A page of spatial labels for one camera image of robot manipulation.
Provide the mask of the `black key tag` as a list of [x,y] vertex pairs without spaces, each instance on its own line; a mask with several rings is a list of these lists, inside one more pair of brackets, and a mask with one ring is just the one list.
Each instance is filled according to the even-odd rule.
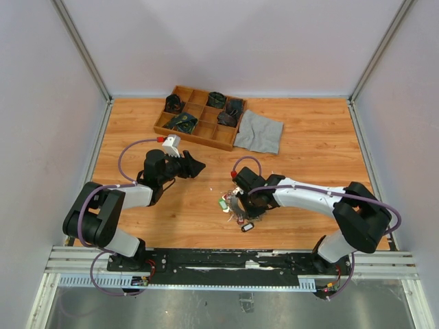
[[241,226],[241,231],[242,232],[248,232],[250,230],[252,230],[254,228],[254,224],[253,223],[247,223],[243,226]]

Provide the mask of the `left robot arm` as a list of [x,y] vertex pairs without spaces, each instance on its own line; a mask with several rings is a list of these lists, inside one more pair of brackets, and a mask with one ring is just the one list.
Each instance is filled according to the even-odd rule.
[[153,149],[146,153],[135,183],[104,186],[87,182],[66,215],[62,231],[116,254],[115,262],[120,260],[122,267],[139,271],[147,264],[145,241],[118,228],[121,212],[155,205],[165,191],[164,184],[176,178],[195,178],[205,167],[188,151],[175,157]]

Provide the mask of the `green key tag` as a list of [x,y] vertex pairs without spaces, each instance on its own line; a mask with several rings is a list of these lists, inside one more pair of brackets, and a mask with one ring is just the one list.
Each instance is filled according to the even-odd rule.
[[227,203],[223,199],[220,199],[218,201],[218,203],[219,203],[220,207],[222,208],[222,210],[224,212],[228,212],[229,211],[229,207],[228,207]]

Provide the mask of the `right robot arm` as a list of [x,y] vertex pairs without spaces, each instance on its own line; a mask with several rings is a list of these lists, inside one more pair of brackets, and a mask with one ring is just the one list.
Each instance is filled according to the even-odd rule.
[[248,167],[230,174],[240,189],[237,199],[248,219],[275,208],[299,208],[335,220],[338,230],[321,237],[309,257],[312,269],[319,274],[330,272],[339,260],[353,252],[373,254],[392,219],[389,208],[359,182],[347,187],[325,187],[277,174],[265,179]]

